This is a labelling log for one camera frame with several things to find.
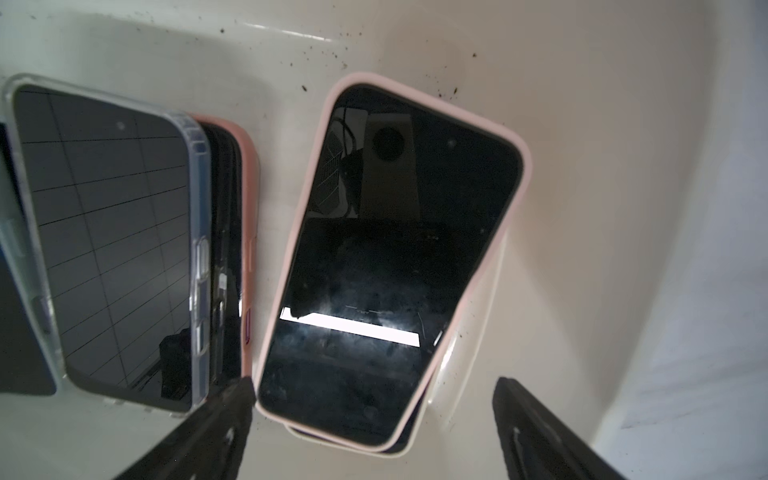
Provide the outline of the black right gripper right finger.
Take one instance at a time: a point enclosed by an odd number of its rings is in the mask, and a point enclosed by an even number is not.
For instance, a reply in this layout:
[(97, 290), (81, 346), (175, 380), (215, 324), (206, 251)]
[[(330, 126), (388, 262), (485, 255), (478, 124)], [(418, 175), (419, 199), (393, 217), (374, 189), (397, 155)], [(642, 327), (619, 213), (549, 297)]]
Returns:
[(624, 479), (517, 380), (497, 380), (492, 407), (510, 479)]

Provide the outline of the stack top phone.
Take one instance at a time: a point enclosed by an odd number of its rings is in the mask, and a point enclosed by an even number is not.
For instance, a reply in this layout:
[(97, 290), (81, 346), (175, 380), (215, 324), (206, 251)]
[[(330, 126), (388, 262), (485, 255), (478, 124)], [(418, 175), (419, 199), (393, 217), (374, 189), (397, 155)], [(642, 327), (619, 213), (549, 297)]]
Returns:
[(531, 174), (509, 128), (378, 74), (342, 78), (253, 373), (258, 411), (351, 449), (389, 449)]

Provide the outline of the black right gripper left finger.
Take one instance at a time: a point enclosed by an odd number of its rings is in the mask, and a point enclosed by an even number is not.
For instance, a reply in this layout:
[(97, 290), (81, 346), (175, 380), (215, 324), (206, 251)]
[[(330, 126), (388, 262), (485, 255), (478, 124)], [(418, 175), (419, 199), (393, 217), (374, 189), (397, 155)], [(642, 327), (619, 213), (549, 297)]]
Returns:
[(231, 381), (118, 477), (237, 478), (255, 404), (251, 378), (241, 377)]

